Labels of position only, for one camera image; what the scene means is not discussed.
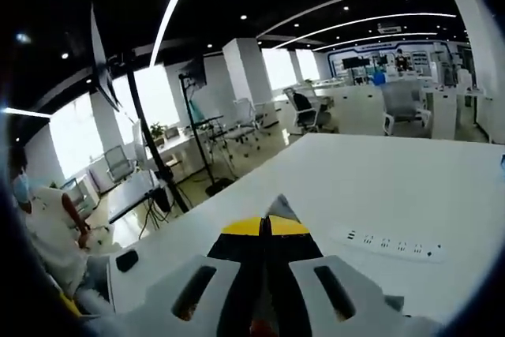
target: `window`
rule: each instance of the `window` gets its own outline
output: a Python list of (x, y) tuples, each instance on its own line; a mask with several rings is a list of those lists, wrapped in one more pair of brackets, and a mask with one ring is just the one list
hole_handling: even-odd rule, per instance
[(272, 90), (278, 90), (297, 83), (293, 63), (287, 49), (263, 49), (268, 79)]
[[(158, 122), (161, 125), (172, 126), (179, 123), (179, 115), (175, 108), (174, 97), (163, 65), (136, 71), (135, 81), (137, 82), (140, 103), (148, 125)], [(115, 79), (113, 86), (116, 96), (124, 108), (123, 111), (131, 119), (138, 119), (126, 77)], [(123, 113), (116, 112), (115, 114), (123, 143), (132, 142), (132, 122)]]
[(50, 119), (49, 130), (65, 179), (103, 154), (89, 94), (56, 111)]
[(320, 79), (319, 70), (317, 69), (316, 57), (314, 52), (306, 49), (297, 49), (297, 58), (300, 63), (301, 76), (303, 79), (317, 81)]

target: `floor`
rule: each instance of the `floor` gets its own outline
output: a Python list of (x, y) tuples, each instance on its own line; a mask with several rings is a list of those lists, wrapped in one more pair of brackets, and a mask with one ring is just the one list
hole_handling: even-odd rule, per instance
[[(245, 158), (243, 154), (238, 152), (237, 146), (230, 146), (230, 150), (234, 156), (233, 164), (229, 163), (222, 152), (214, 154), (214, 163), (212, 171), (217, 178), (235, 178), (238, 179), (248, 172), (259, 167), (268, 159), (277, 155), (286, 146), (292, 144), (300, 136), (289, 135), (280, 124), (273, 125), (267, 131), (270, 135), (261, 135), (259, 145), (260, 150), (251, 150), (249, 157)], [(408, 136), (407, 133), (402, 133), (402, 136)], [(462, 108), (461, 125), (456, 133), (456, 140), (472, 141), (487, 143), (484, 134), (473, 125), (473, 109), (469, 107)], [(209, 186), (210, 180), (205, 172), (201, 171), (194, 174), (192, 177), (184, 180), (179, 184), (179, 188), (185, 197), (187, 203), (190, 202), (191, 208), (204, 202), (208, 197), (205, 194), (205, 189)], [(145, 237), (156, 231), (156, 227), (151, 220), (146, 221), (147, 206), (146, 204), (139, 205), (127, 215), (114, 223), (111, 233), (105, 240), (97, 253), (111, 253), (113, 251), (131, 245), (141, 237)], [(159, 223), (160, 228), (163, 228), (166, 223), (173, 223), (182, 213), (177, 206), (173, 207), (173, 211), (168, 214), (164, 222)], [(107, 195), (103, 196), (98, 208), (89, 217), (88, 223), (92, 226), (105, 225), (107, 223)]]

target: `ceiling light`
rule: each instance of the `ceiling light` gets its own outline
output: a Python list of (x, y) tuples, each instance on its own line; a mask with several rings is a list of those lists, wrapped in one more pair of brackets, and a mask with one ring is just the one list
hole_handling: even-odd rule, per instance
[(18, 43), (30, 43), (32, 39), (30, 39), (30, 37), (28, 37), (28, 35), (25, 35), (24, 33), (17, 33), (16, 41)]
[(392, 15), (384, 15), (384, 16), (376, 16), (376, 17), (368, 17), (368, 18), (366, 18), (366, 19), (360, 19), (360, 20), (355, 20), (355, 21), (349, 21), (349, 22), (347, 22), (347, 23), (333, 25), (332, 27), (323, 28), (323, 29), (320, 29), (320, 30), (318, 30), (318, 31), (314, 31), (314, 32), (307, 33), (306, 35), (303, 35), (303, 36), (297, 37), (296, 39), (291, 39), (290, 41), (286, 41), (285, 43), (280, 43), (279, 45), (277, 45), (276, 47), (274, 47), (274, 49), (277, 49), (277, 48), (279, 48), (279, 47), (284, 47), (285, 45), (287, 45), (287, 44), (289, 44), (289, 43), (294, 43), (295, 41), (298, 41), (299, 39), (305, 39), (305, 38), (307, 38), (307, 37), (317, 35), (318, 33), (327, 32), (327, 31), (330, 31), (330, 30), (332, 30), (332, 29), (336, 29), (336, 28), (346, 27), (347, 25), (352, 25), (352, 24), (363, 23), (363, 22), (366, 22), (366, 21), (374, 21), (374, 20), (380, 20), (380, 19), (387, 19), (387, 18), (390, 18), (390, 17), (406, 17), (406, 16), (439, 16), (439, 17), (456, 17), (456, 15), (450, 15), (450, 14), (447, 14), (447, 13), (429, 13), (429, 12), (419, 12), (419, 13), (395, 13), (395, 14), (392, 14)]
[(165, 14), (161, 20), (161, 25), (159, 26), (158, 34), (156, 35), (155, 46), (152, 49), (151, 62), (149, 62), (150, 67), (154, 66), (156, 63), (156, 57), (158, 57), (159, 48), (161, 47), (161, 42), (163, 40), (163, 36), (165, 35), (166, 27), (168, 26), (168, 22), (174, 13), (177, 3), (179, 3), (179, 0), (170, 0), (168, 2)]
[(35, 116), (37, 118), (51, 118), (50, 114), (41, 114), (39, 112), (31, 112), (30, 110), (17, 110), (16, 108), (6, 107), (2, 109), (4, 114), (22, 114), (24, 116)]
[[(387, 35), (387, 37), (400, 37), (400, 36), (434, 36), (435, 32), (415, 32), (415, 33), (395, 33), (393, 35)], [(332, 45), (327, 45), (325, 47), (318, 47), (314, 49), (314, 51), (321, 51), (323, 49), (328, 49), (329, 47), (337, 47), (338, 45), (344, 45), (346, 43), (356, 43), (360, 41), (366, 41), (368, 39), (382, 39), (383, 36), (373, 36), (373, 37), (365, 37), (364, 39), (352, 39), (351, 41), (344, 41), (343, 43), (333, 43)]]

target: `office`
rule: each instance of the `office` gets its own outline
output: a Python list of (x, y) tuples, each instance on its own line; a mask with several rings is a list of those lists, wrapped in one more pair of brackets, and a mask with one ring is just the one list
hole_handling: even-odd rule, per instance
[[(117, 190), (155, 161), (143, 142), (142, 156), (137, 149), (137, 109), (120, 55), (127, 45), (137, 53), (131, 63), (145, 121), (162, 127), (151, 128), (156, 151), (191, 208), (182, 214), (163, 188), (174, 207), (168, 223), (147, 215), (163, 210), (161, 199), (140, 202), (114, 220), (107, 248), (117, 255), (135, 244), (142, 275), (129, 280), (145, 283), (130, 290), (111, 272), (111, 291), (123, 304), (117, 310), (135, 309), (160, 279), (163, 268), (143, 269), (143, 258), (166, 250), (177, 266), (207, 254), (222, 228), (263, 214), (281, 193), (324, 255), (338, 254), (385, 294), (405, 296), (405, 314), (446, 324), (482, 282), (503, 232), (504, 46), (492, 17), (503, 10), (492, 0), (179, 0), (159, 34), (170, 0), (93, 0), (121, 112), (96, 90), (89, 2), (46, 2), (61, 2), (53, 8), (72, 9), (77, 21), (66, 11), (44, 17), (33, 10), (42, 35), (57, 30), (55, 42), (44, 43), (29, 26), (16, 25), (12, 34), (20, 58), (9, 106), (50, 115), (9, 116), (10, 143), (24, 147), (30, 179), (66, 189), (76, 182), (89, 202), (88, 222), (113, 221)], [(179, 74), (194, 58), (206, 81), (189, 88), (187, 107)], [(34, 81), (40, 86), (25, 91), (22, 84)], [(406, 114), (389, 107), (390, 89), (408, 106)], [(249, 124), (237, 123), (235, 102), (243, 98), (254, 106), (245, 113)], [(217, 118), (196, 136), (212, 175), (234, 184), (213, 197), (205, 193), (211, 179), (189, 115), (193, 124)], [(129, 159), (118, 176), (105, 157), (117, 146), (120, 161)], [(451, 232), (455, 219), (462, 224), (458, 233)], [(351, 231), (433, 249), (419, 261), (384, 256), (343, 243)], [(461, 244), (472, 246), (472, 259), (458, 250)], [(387, 272), (378, 270), (385, 261)], [(461, 282), (435, 301), (456, 272)], [(414, 290), (409, 275), (417, 285), (429, 279), (440, 286)]]

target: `face mask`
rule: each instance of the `face mask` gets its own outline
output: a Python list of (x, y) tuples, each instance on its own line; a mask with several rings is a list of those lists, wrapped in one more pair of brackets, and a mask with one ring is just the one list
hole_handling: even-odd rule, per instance
[(13, 192), (18, 203), (27, 204), (30, 202), (28, 177), (26, 173), (19, 174), (16, 179), (14, 179)]

